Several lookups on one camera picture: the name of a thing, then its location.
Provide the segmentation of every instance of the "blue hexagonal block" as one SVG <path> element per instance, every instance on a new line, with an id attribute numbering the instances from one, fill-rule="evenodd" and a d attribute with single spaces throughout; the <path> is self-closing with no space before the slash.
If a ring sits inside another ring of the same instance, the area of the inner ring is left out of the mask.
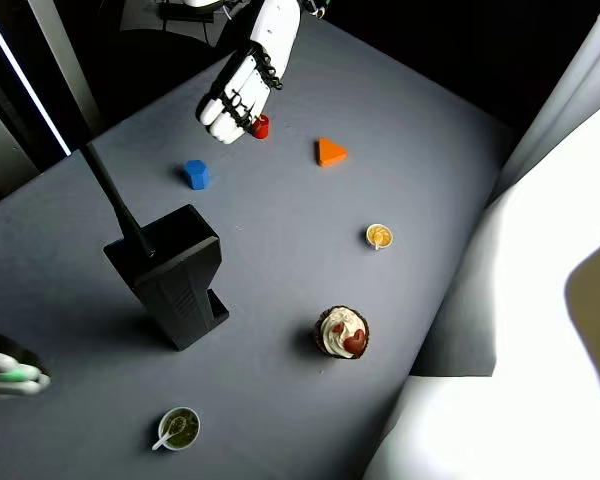
<path id="1" fill-rule="evenodd" d="M 209 185 L 209 169 L 202 160 L 191 160 L 185 163 L 184 176 L 194 190 L 203 190 Z"/>

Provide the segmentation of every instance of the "bowl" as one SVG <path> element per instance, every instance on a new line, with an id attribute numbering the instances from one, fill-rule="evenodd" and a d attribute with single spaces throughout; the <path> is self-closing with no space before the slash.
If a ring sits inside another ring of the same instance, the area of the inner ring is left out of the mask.
<path id="1" fill-rule="evenodd" d="M 193 443 L 198 438 L 198 435 L 200 434 L 200 427 L 201 427 L 200 417 L 198 416 L 198 414 L 195 411 L 193 411 L 189 407 L 172 408 L 167 413 L 165 413 L 162 416 L 162 419 L 160 420 L 160 424 L 158 425 L 158 438 L 160 438 L 160 437 L 162 437 L 162 435 L 164 435 L 165 427 L 167 427 L 167 425 L 166 425 L 167 421 L 169 421 L 171 418 L 175 418 L 178 416 L 183 416 L 187 420 L 187 426 L 185 427 L 185 432 L 190 427 L 190 425 L 193 423 L 195 423 L 197 428 L 196 428 L 195 434 L 190 439 L 187 439 L 188 441 L 187 441 L 186 445 L 172 445 L 171 444 L 172 439 L 167 440 L 164 443 L 163 447 L 166 448 L 167 450 L 171 450 L 173 452 L 178 452 L 180 450 L 184 450 L 186 448 L 189 448 L 191 445 L 193 445 Z"/>
<path id="2" fill-rule="evenodd" d="M 378 231 L 383 235 L 383 242 L 378 243 L 378 247 L 376 248 L 376 244 L 372 238 L 374 230 Z M 374 223 L 373 225 L 369 225 L 367 228 L 367 233 L 365 234 L 365 238 L 367 239 L 367 243 L 369 246 L 373 247 L 376 250 L 381 250 L 383 248 L 388 248 L 393 243 L 393 232 L 389 227 L 383 225 L 381 223 Z"/>

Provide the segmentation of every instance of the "white robotic hand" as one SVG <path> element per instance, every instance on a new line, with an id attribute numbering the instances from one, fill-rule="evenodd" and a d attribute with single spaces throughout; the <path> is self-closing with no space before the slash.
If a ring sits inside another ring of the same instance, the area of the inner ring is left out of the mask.
<path id="1" fill-rule="evenodd" d="M 264 0 L 246 51 L 236 53 L 210 92 L 200 122 L 223 143 L 252 131 L 271 89 L 281 89 L 300 24 L 297 0 Z M 221 78 L 228 78 L 226 83 Z"/>
<path id="2" fill-rule="evenodd" d="M 34 353 L 0 335 L 0 397 L 35 395 L 50 383 Z"/>

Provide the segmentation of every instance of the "cupcake frosting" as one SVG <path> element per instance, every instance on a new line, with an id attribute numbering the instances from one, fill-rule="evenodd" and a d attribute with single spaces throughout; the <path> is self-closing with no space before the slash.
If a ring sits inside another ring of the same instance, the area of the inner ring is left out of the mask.
<path id="1" fill-rule="evenodd" d="M 358 330 L 362 330 L 362 334 L 366 337 L 364 322 L 355 312 L 344 307 L 334 308 L 322 322 L 322 343 L 330 354 L 351 358 L 354 354 L 345 346 L 347 339 L 356 337 Z"/>

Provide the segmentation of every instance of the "gray tabletop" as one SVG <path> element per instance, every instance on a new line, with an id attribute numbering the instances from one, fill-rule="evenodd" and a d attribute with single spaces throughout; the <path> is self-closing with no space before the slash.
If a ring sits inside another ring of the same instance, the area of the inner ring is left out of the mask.
<path id="1" fill-rule="evenodd" d="M 0 333 L 53 373 L 0 402 L 0 480 L 340 479 L 364 470 L 504 158 L 508 131 L 464 100 L 313 18 L 302 22 L 266 141 L 224 146 L 194 117 L 217 65 L 95 143 L 140 223 L 192 203 L 219 234 L 212 284 L 230 319 L 176 353 L 102 247 L 120 236 L 79 154 L 0 203 Z M 332 169 L 314 141 L 346 146 Z M 207 190 L 174 173 L 202 159 Z M 394 245 L 375 253 L 370 223 Z M 357 361 L 322 356 L 317 316 L 369 320 Z M 195 446 L 152 453 L 186 405 Z"/>

